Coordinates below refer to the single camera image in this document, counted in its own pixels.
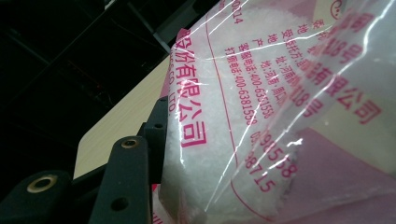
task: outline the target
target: black machine part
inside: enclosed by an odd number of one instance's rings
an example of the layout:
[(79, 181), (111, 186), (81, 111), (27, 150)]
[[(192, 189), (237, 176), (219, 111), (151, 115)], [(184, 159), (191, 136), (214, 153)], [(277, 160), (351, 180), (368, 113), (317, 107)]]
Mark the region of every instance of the black machine part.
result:
[(107, 164), (71, 180), (44, 171), (22, 180), (0, 203), (0, 223), (151, 223), (151, 185), (161, 182), (167, 97), (137, 136), (117, 141)]

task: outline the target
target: clear plastic packaging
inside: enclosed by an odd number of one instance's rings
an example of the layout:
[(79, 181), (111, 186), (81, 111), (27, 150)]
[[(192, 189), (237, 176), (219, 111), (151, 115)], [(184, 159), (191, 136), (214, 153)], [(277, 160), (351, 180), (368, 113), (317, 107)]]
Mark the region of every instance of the clear plastic packaging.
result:
[(172, 47), (176, 223), (396, 223), (393, 1), (221, 0)]

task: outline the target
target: white powder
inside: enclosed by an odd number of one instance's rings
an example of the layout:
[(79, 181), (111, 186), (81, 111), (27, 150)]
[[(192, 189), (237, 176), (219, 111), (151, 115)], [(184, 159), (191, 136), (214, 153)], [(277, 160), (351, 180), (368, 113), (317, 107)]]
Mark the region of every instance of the white powder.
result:
[[(245, 4), (242, 8), (242, 16), (239, 17), (243, 22), (238, 24), (235, 24), (231, 5), (226, 6), (214, 17), (216, 12), (218, 7), (209, 12), (208, 22), (206, 17), (203, 17), (191, 28), (189, 36), (191, 45), (187, 49), (173, 47), (173, 61), (168, 73), (171, 82), (173, 80), (170, 85), (169, 105), (172, 110), (173, 103), (176, 103), (176, 109), (169, 113), (160, 198), (171, 217), (178, 219), (179, 222), (188, 220), (193, 223), (221, 223), (232, 220), (263, 223), (266, 218), (277, 214), (277, 209), (281, 206), (291, 181), (291, 177), (282, 176), (282, 170), (276, 169), (275, 166), (281, 164), (285, 155), (289, 155), (291, 161), (295, 160), (295, 155), (292, 147), (287, 145), (288, 142), (279, 142), (276, 145), (282, 148), (284, 153), (276, 160), (279, 163), (274, 165), (274, 161), (262, 155), (262, 147), (256, 148), (255, 157), (259, 159), (262, 170), (254, 172), (254, 175), (250, 174), (253, 169), (259, 169), (258, 166), (248, 169), (247, 164), (244, 163), (252, 149), (250, 136), (256, 132), (263, 132), (273, 117), (269, 119), (264, 117), (260, 109), (257, 89), (265, 90), (270, 105), (274, 111), (277, 111), (279, 106), (273, 92), (275, 85), (278, 88), (284, 87), (286, 93), (290, 93), (292, 89), (280, 68), (290, 65), (296, 74), (299, 72), (296, 59), (290, 55), (282, 33), (291, 29), (295, 38), (311, 36), (315, 31), (310, 29), (298, 35), (299, 26), (310, 24), (309, 19), (298, 18), (287, 11), (277, 11), (260, 5)], [(273, 34), (277, 35), (277, 41), (269, 44), (269, 35)], [(263, 41), (262, 46), (259, 46), (259, 39)], [(299, 38), (295, 41), (299, 51), (306, 54), (306, 50), (315, 46), (318, 40)], [(248, 51), (257, 68), (255, 74), (260, 76), (262, 84), (259, 87), (252, 84), (252, 73), (249, 73), (244, 66), (247, 61), (242, 58), (242, 52), (238, 48), (244, 43), (249, 44)], [(235, 56), (242, 70), (240, 75), (233, 75), (231, 64), (225, 55), (226, 49), (230, 47), (234, 47)], [(194, 58), (194, 62), (178, 62), (176, 53), (187, 50), (193, 51), (191, 57)], [(276, 59), (282, 56), (287, 60), (277, 63)], [(279, 79), (278, 83), (271, 86), (267, 83), (261, 67), (266, 61), (272, 64), (271, 69), (266, 68), (266, 72), (275, 70)], [(177, 93), (181, 88), (177, 83), (192, 78), (177, 78), (177, 74), (180, 73), (177, 69), (185, 64), (189, 66), (193, 64), (196, 68), (195, 78), (198, 78), (198, 83), (193, 81), (193, 84), (198, 85), (200, 90), (198, 95), (188, 98), (179, 97), (180, 94)], [(247, 111), (244, 111), (241, 103), (243, 100), (241, 97), (247, 97), (247, 94), (240, 94), (241, 89), (236, 86), (235, 76), (243, 77), (247, 84), (242, 91), (248, 91), (248, 100), (255, 111), (257, 123), (253, 125), (247, 125), (244, 114)], [(184, 109), (180, 114), (178, 105), (191, 106), (192, 110)], [(195, 115), (198, 109), (202, 112)], [(202, 139), (205, 134), (205, 144), (183, 147), (181, 143), (186, 142), (185, 135), (191, 134), (191, 131), (185, 133), (183, 127), (187, 124), (195, 125), (196, 121), (199, 121), (198, 124), (201, 122), (205, 124), (205, 131), (203, 132), (202, 126), (199, 126), (201, 130), (195, 130), (193, 140)], [(234, 150), (238, 167), (233, 155)], [(267, 177), (260, 185), (270, 189), (262, 192), (255, 179), (265, 174)], [(269, 180), (272, 180), (274, 185), (267, 182)]]

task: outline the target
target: plastic wrap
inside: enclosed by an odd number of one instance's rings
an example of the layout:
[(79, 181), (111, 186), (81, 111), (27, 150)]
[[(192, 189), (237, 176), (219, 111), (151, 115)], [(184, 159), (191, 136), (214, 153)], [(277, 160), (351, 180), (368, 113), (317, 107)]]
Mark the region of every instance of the plastic wrap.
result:
[(396, 223), (395, 19), (393, 1), (222, 0), (180, 31), (169, 218)]

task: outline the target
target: white granular substance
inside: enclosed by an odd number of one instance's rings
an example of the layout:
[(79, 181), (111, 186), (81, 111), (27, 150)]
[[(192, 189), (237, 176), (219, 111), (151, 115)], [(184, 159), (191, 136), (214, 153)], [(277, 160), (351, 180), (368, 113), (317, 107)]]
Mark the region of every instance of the white granular substance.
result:
[[(206, 17), (203, 17), (191, 28), (192, 44), (188, 50), (194, 52), (192, 56), (195, 59), (194, 67), (200, 94), (177, 100), (179, 104), (187, 104), (190, 100), (200, 103), (202, 113), (196, 118), (205, 123), (206, 144), (181, 147), (180, 141), (184, 134), (182, 127), (191, 120), (179, 122), (180, 111), (175, 109), (170, 112), (160, 199), (171, 217), (178, 222), (263, 223), (266, 218), (277, 214), (291, 178), (283, 177), (281, 170), (274, 168), (274, 163), (259, 153), (261, 148), (255, 149), (255, 155), (261, 155), (259, 161), (263, 169), (262, 174), (267, 171), (266, 178), (273, 180), (276, 185), (271, 186), (268, 192), (262, 192), (255, 183), (258, 177), (249, 174), (251, 170), (246, 168), (244, 160), (252, 149), (250, 136), (255, 132), (264, 131), (270, 119), (265, 119), (262, 115), (255, 96), (257, 87), (252, 85), (244, 61), (237, 54), (238, 62), (244, 71), (241, 76), (245, 78), (247, 84), (244, 90), (249, 92), (249, 100), (252, 102), (258, 121), (254, 125), (247, 125), (238, 93), (241, 90), (236, 87), (230, 64), (225, 57), (225, 50), (234, 47), (235, 52), (239, 53), (238, 47), (249, 43), (252, 59), (262, 80), (260, 88), (266, 90), (273, 109), (277, 111), (279, 106), (271, 93), (272, 87), (266, 82), (261, 63), (272, 60), (280, 80), (278, 86), (283, 86), (285, 91), (290, 93), (291, 86), (280, 75), (275, 59), (286, 56), (288, 60), (285, 63), (291, 65), (296, 73), (299, 71), (285, 46), (282, 32), (292, 29), (296, 33), (299, 25), (308, 24), (309, 19), (298, 18), (288, 11), (277, 11), (249, 4), (243, 5), (241, 16), (243, 22), (238, 24), (234, 23), (231, 6), (214, 15), (215, 13), (211, 12), (207, 17), (207, 23), (205, 23)], [(272, 34), (277, 34), (278, 41), (270, 45), (267, 39), (268, 35)], [(258, 38), (264, 41), (262, 47), (254, 45), (253, 40)], [(296, 39), (300, 52), (306, 52), (309, 47), (316, 44), (316, 41), (316, 38)], [(182, 51), (174, 47), (172, 55), (174, 58), (176, 52)], [(170, 68), (168, 74), (172, 72), (175, 74), (176, 68), (184, 64), (175, 60), (173, 63), (174, 66)], [(180, 88), (177, 82), (185, 79), (187, 78), (183, 77), (174, 81), (170, 85), (170, 94), (173, 92), (177, 94)], [(290, 159), (294, 159), (293, 150), (287, 142), (278, 142), (277, 146), (282, 147)]]

